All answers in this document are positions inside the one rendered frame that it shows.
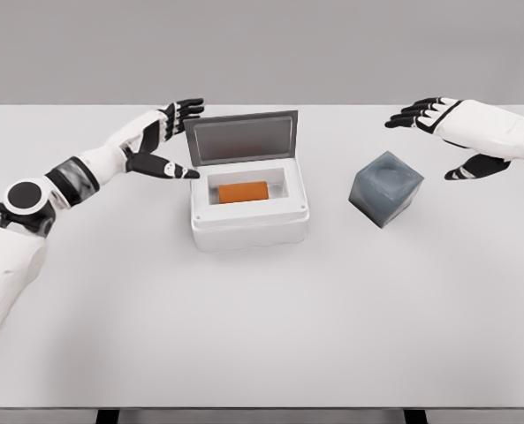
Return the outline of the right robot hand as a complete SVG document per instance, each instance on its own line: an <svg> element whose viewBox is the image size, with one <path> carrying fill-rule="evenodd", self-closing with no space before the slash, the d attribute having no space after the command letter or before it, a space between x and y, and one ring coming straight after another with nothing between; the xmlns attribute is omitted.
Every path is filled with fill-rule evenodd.
<svg viewBox="0 0 524 424"><path fill-rule="evenodd" d="M475 151L459 167L444 175L457 181L490 177L509 168L515 153L512 130L519 117L510 111L475 100L430 97L391 116L385 127L414 128L459 148Z"/></svg>

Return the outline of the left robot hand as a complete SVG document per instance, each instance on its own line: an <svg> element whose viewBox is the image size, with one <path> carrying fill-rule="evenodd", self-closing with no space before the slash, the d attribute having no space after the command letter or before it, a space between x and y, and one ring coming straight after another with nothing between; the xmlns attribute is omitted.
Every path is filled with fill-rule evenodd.
<svg viewBox="0 0 524 424"><path fill-rule="evenodd" d="M114 132L107 140L120 150L120 169L155 178L198 179L197 170L154 155L164 142L185 130L184 122L198 118L205 110L203 98L172 102L150 110Z"/></svg>

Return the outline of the grey box lid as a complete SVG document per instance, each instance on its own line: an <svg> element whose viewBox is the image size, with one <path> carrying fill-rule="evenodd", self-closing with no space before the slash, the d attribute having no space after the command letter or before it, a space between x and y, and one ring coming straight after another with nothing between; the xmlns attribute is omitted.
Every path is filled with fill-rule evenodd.
<svg viewBox="0 0 524 424"><path fill-rule="evenodd" d="M195 167L295 157L296 110L200 117L184 127Z"/></svg>

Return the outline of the grey cube with dent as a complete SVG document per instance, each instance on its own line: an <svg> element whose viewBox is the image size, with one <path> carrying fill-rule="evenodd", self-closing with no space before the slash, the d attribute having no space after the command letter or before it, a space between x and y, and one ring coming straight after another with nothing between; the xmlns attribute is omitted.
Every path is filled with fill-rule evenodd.
<svg viewBox="0 0 524 424"><path fill-rule="evenodd" d="M423 180L423 175L386 151L356 173L348 200L383 228L412 203Z"/></svg>

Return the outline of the orange block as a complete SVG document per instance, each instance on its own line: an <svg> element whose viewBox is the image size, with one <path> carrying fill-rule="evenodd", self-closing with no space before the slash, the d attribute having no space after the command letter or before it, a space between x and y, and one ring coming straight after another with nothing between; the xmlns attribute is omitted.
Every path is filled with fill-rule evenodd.
<svg viewBox="0 0 524 424"><path fill-rule="evenodd" d="M269 198L269 188L265 181L235 183L218 187L220 204L264 201Z"/></svg>

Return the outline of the white box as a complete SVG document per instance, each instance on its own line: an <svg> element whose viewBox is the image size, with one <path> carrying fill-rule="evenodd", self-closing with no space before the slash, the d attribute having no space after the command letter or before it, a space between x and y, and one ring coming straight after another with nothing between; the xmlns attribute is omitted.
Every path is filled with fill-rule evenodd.
<svg viewBox="0 0 524 424"><path fill-rule="evenodd" d="M308 233L308 199L294 158L200 166L191 181L191 228L203 252L298 243ZM221 203L218 187L268 185L269 198Z"/></svg>

